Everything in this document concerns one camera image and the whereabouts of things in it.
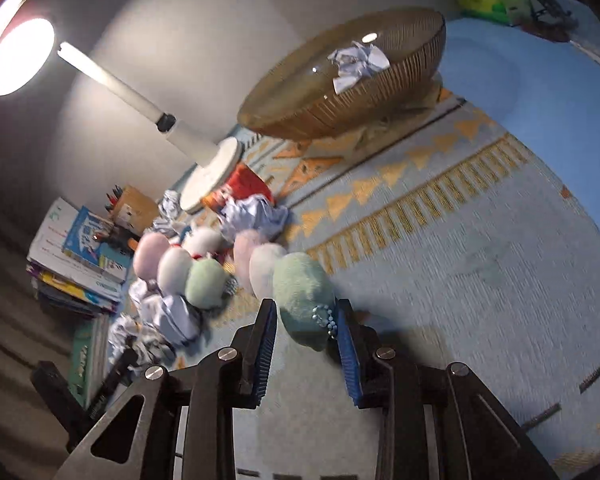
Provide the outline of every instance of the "white lamp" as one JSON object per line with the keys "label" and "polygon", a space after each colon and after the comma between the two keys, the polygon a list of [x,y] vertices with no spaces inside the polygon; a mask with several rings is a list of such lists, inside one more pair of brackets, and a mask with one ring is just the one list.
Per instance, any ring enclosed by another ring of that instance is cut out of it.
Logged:
{"label": "white lamp", "polygon": [[[44,65],[54,42],[54,28],[42,18],[24,22],[7,34],[0,42],[0,96],[15,92],[30,81]],[[235,137],[215,144],[197,134],[187,123],[163,112],[69,43],[60,44],[58,56],[135,108],[169,142],[193,159],[197,166],[180,197],[180,206],[187,212],[199,209],[200,199],[221,185],[234,170],[242,155],[242,145]]]}

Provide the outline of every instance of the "mint green plush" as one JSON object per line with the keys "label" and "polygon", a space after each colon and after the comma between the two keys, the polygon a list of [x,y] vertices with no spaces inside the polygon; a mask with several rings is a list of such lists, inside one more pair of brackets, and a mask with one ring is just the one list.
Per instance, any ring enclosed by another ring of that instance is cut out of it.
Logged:
{"label": "mint green plush", "polygon": [[313,319],[317,305],[333,305],[331,281],[318,262],[306,253],[280,258],[273,269],[273,299],[291,339],[316,351],[324,350],[329,335]]}
{"label": "mint green plush", "polygon": [[185,298],[190,304],[203,310],[222,305],[222,292],[228,274],[218,262],[212,258],[195,261],[187,284]]}

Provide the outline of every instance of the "round lamp base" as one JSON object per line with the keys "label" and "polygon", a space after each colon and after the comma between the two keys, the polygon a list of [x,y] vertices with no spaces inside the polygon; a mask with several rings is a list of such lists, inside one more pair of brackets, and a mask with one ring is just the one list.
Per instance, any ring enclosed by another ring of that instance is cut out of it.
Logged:
{"label": "round lamp base", "polygon": [[189,214],[202,208],[200,200],[215,188],[222,186],[240,161],[242,145],[235,137],[218,144],[218,152],[206,166],[197,166],[189,175],[180,196],[180,207]]}

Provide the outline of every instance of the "book cover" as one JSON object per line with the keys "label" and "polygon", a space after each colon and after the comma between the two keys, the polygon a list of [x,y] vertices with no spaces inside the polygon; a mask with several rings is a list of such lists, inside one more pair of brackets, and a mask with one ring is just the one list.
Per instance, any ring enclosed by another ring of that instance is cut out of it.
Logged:
{"label": "book cover", "polygon": [[103,310],[114,311],[116,309],[116,303],[103,298],[90,290],[86,290],[75,283],[68,282],[64,278],[50,272],[49,270],[42,269],[36,264],[30,263],[27,264],[27,272],[40,280],[40,282],[46,283],[52,287],[55,287],[57,290],[61,292],[65,292],[69,296],[76,298],[77,300],[84,301],[85,303],[90,303],[94,306],[98,306]]}
{"label": "book cover", "polygon": [[29,247],[27,259],[103,298],[120,301],[122,288],[119,283],[80,264],[62,250],[77,215],[78,211],[68,202],[56,199]]}
{"label": "book cover", "polygon": [[91,317],[99,316],[103,312],[109,312],[108,310],[102,310],[99,306],[95,306],[94,304],[78,300],[66,292],[62,292],[62,290],[58,290],[54,286],[47,285],[40,280],[36,281],[38,294],[43,294],[46,298],[52,300],[54,304],[58,306],[63,306],[69,310],[73,310],[74,312],[88,314]]}
{"label": "book cover", "polygon": [[126,279],[131,258],[93,238],[96,233],[108,233],[111,227],[111,222],[83,207],[78,211],[62,249],[68,256],[94,272],[102,273],[110,280],[121,283]]}
{"label": "book cover", "polygon": [[69,391],[83,408],[89,404],[88,388],[89,374],[88,365],[91,354],[91,342],[93,340],[94,320],[82,323],[74,333],[74,344],[71,352],[71,368],[69,369]]}

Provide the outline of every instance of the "orange triangle pattern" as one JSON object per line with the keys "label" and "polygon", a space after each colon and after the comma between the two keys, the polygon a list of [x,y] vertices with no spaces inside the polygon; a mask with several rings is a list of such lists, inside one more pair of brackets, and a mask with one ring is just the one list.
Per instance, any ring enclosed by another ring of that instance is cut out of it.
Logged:
{"label": "orange triangle pattern", "polygon": [[338,164],[342,160],[343,157],[341,156],[325,156],[301,160],[286,180],[278,197],[285,197],[292,191],[301,188],[304,184],[313,180],[315,177],[324,173],[331,166]]}
{"label": "orange triangle pattern", "polygon": [[360,133],[358,131],[349,132],[339,137],[326,137],[324,139],[314,140],[314,149],[325,150],[327,152],[344,152],[352,148],[358,142]]}
{"label": "orange triangle pattern", "polygon": [[394,162],[393,164],[387,164],[382,168],[378,169],[380,175],[382,175],[382,179],[387,183],[389,187],[393,187],[404,172],[405,168],[409,165],[408,160],[399,160],[398,162]]}
{"label": "orange triangle pattern", "polygon": [[421,170],[422,168],[426,168],[429,163],[429,157],[436,152],[436,149],[433,146],[423,146],[420,148],[414,148],[407,152],[410,159],[416,165],[416,168]]}
{"label": "orange triangle pattern", "polygon": [[438,96],[438,102],[441,103],[442,101],[449,99],[452,95],[453,95],[453,92],[442,87],[440,89],[440,95]]}
{"label": "orange triangle pattern", "polygon": [[351,183],[353,188],[353,194],[356,196],[360,205],[366,203],[369,197],[374,192],[374,189],[380,184],[380,179],[376,176],[368,178],[366,180],[355,180]]}
{"label": "orange triangle pattern", "polygon": [[302,226],[300,224],[287,224],[283,233],[286,243],[292,242],[301,230]]}
{"label": "orange triangle pattern", "polygon": [[244,157],[244,161],[245,161],[245,163],[246,163],[246,164],[249,164],[249,163],[251,162],[251,159],[252,159],[254,156],[256,156],[256,153],[257,153],[257,152],[251,152],[251,153],[248,153],[248,154],[247,154],[247,156],[245,156],[245,157]]}
{"label": "orange triangle pattern", "polygon": [[329,216],[333,221],[336,221],[340,214],[344,211],[344,209],[349,205],[352,195],[333,195],[327,197],[327,209],[329,211]]}
{"label": "orange triangle pattern", "polygon": [[326,214],[327,212],[324,209],[302,213],[302,229],[304,230],[304,236],[309,236]]}
{"label": "orange triangle pattern", "polygon": [[260,145],[260,146],[258,147],[258,149],[256,150],[256,153],[261,153],[261,152],[263,152],[264,150],[266,150],[266,149],[269,147],[269,145],[270,145],[270,144],[271,144],[271,141],[270,141],[270,140],[264,140],[264,142],[263,142],[263,143],[261,143],[261,145]]}
{"label": "orange triangle pattern", "polygon": [[454,128],[460,132],[463,137],[474,140],[474,137],[480,130],[480,119],[469,119],[468,121],[457,121]]}
{"label": "orange triangle pattern", "polygon": [[442,134],[433,137],[433,143],[436,145],[437,149],[440,150],[440,152],[448,153],[451,151],[459,138],[460,137],[458,137],[458,134],[454,133]]}
{"label": "orange triangle pattern", "polygon": [[480,110],[480,108],[476,108],[474,110],[474,113],[480,117],[480,120],[485,122],[486,124],[488,124],[489,126],[493,126],[494,124],[496,124],[496,121],[494,121],[493,119],[491,119],[486,113],[484,113],[484,110]]}
{"label": "orange triangle pattern", "polygon": [[276,153],[273,158],[300,158],[306,153],[311,145],[311,140],[289,141],[281,152]]}

